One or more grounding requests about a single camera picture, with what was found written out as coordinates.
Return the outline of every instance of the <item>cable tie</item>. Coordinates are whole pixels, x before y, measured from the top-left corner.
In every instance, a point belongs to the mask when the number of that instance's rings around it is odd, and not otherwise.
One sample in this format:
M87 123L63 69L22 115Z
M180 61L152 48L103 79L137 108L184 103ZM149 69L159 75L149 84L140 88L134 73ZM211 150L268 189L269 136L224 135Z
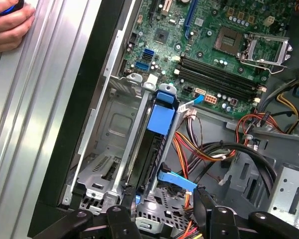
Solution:
M243 136L243 139L246 139L246 140L253 140L253 136L251 135L251 134L245 134L244 136Z
M270 116L271 112L267 111L264 115L264 117L260 121L260 127L264 126L264 124L267 122L268 117Z

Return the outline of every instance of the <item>screw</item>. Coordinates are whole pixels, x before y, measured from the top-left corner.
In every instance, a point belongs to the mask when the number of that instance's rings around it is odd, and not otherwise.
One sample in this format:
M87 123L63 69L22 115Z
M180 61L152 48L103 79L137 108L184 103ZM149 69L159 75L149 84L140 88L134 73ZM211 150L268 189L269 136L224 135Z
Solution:
M226 213L227 210L225 208L218 208L218 211L220 211L221 213Z
M78 218L83 218L86 216L86 213L79 212L78 215L76 215Z
M113 212L119 212L121 209L120 208L118 208L118 207L114 207L113 208Z
M257 218L260 218L262 220L266 219L266 216L264 214L256 213L255 215L256 215Z

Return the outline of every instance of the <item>ventilation holes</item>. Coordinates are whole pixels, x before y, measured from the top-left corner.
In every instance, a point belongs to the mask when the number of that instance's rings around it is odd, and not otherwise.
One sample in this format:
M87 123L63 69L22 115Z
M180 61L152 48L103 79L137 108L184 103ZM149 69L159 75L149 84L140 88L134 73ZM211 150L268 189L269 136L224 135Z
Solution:
M105 163L106 160L108 160L109 157L105 156L99 163L98 165L96 165L96 167L92 170L93 172L97 172L99 171L99 169L103 166L103 164Z

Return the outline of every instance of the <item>ram slot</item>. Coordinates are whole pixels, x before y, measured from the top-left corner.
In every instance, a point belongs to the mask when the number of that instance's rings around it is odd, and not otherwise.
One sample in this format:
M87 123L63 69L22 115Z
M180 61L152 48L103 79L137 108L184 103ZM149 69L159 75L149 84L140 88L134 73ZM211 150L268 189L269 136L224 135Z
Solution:
M212 90L215 90L217 92L220 92L229 97L233 97L239 100L251 101L256 96L256 93L253 91L246 91L238 88L233 88L225 82L215 81L211 77L202 75L200 73L185 68L181 68L179 72L179 77L181 79L184 79L185 81L197 85L207 86Z
M257 88L259 86L259 84L256 82L247 80L243 77L226 72L224 70L207 65L205 63L196 61L194 59L190 59L187 56L182 57L181 65L190 70L219 79L220 81L229 82L232 85L237 85L241 88L250 89L250 88Z

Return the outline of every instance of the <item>sata port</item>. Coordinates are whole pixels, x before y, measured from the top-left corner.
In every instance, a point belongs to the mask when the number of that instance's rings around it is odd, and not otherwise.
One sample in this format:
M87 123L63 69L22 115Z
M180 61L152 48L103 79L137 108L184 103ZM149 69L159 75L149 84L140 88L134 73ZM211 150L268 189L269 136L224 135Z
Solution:
M196 89L195 89L195 93L198 93L198 94L204 96L204 95L206 94L206 91L205 91L205 90L202 90L202 89L200 89L200 88L196 88Z

